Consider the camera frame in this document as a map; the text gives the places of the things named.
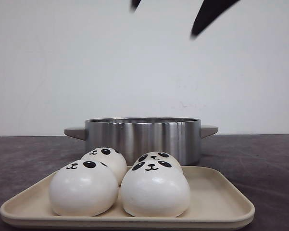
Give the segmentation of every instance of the dark countertop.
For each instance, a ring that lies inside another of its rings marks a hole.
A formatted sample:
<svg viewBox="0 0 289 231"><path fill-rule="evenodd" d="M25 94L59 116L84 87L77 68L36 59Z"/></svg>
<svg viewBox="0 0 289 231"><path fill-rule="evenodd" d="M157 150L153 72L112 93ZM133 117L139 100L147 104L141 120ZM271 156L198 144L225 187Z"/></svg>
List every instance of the dark countertop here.
<svg viewBox="0 0 289 231"><path fill-rule="evenodd" d="M84 151L66 136L0 137L0 206ZM289 135L207 137L197 165L220 171L254 204L242 231L289 231ZM0 231L15 230L0 218Z"/></svg>

